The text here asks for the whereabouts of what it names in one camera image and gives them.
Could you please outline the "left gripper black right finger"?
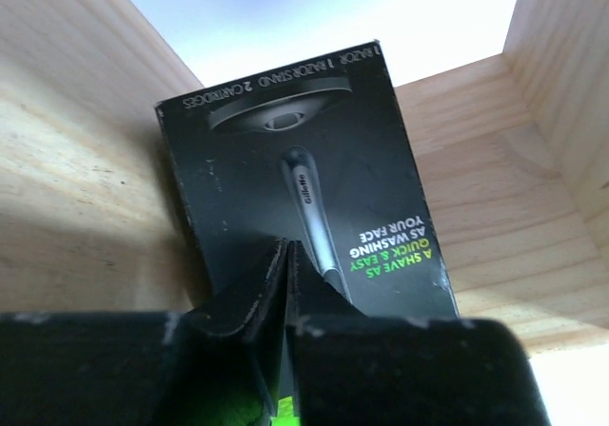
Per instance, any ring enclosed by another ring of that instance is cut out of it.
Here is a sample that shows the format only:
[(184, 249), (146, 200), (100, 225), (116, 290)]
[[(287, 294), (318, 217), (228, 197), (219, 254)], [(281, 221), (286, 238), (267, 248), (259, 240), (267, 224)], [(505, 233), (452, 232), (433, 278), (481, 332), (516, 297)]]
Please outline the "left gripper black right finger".
[(516, 336), (491, 319), (373, 318), (287, 252), (285, 330), (303, 425), (546, 425)]

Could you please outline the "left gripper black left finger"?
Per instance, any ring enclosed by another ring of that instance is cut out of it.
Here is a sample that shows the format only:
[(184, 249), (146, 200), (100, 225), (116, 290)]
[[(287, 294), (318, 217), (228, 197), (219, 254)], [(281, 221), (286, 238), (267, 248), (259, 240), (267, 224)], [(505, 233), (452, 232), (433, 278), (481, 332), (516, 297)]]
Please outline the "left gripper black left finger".
[(288, 243), (188, 311), (8, 312), (5, 425), (266, 425), (277, 411)]

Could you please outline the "black green Gillette box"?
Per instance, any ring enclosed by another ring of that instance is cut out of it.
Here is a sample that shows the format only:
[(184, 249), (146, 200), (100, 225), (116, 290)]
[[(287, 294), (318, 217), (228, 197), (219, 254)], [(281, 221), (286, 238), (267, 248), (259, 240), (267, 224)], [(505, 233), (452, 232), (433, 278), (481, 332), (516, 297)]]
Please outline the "black green Gillette box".
[[(210, 300), (276, 240), (373, 318), (456, 319), (403, 117), (376, 42), (157, 104)], [(287, 273), (285, 268), (285, 319)], [(278, 403), (292, 400), (285, 319)]]

